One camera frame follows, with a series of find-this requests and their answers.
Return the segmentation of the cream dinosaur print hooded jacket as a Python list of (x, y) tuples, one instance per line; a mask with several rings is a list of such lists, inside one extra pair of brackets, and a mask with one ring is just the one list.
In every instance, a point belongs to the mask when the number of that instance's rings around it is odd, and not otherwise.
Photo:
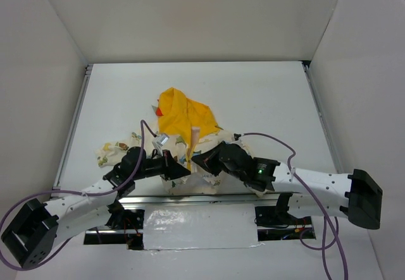
[(162, 146), (173, 158), (191, 171), (191, 175), (173, 181), (162, 180), (170, 195), (206, 194), (221, 192), (227, 181), (225, 173), (207, 173), (191, 161), (192, 156), (205, 153), (222, 141), (240, 145), (249, 155), (250, 148), (234, 134), (221, 128), (209, 106), (189, 99), (175, 88), (160, 94), (155, 109), (158, 121), (151, 125), (156, 134), (165, 133), (169, 140)]

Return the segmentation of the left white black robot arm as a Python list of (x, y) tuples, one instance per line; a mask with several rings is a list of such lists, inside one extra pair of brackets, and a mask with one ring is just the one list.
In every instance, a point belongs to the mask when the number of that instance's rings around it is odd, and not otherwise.
[(135, 181), (153, 176), (170, 181), (188, 175), (190, 171), (169, 150), (148, 158), (144, 149), (132, 147), (110, 172), (86, 189), (44, 203), (37, 197), (27, 200), (1, 239), (19, 270), (35, 269), (55, 246), (82, 231), (102, 225), (120, 227), (124, 210), (118, 201), (134, 190)]

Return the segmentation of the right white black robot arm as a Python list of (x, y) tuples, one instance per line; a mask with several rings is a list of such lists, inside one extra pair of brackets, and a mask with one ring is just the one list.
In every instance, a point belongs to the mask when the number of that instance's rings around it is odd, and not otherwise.
[(254, 192), (279, 193), (275, 216), (282, 224), (327, 212), (360, 228), (380, 228), (383, 191), (364, 170), (333, 174), (288, 167), (252, 157), (239, 144), (225, 142), (192, 161), (214, 176), (225, 172)]

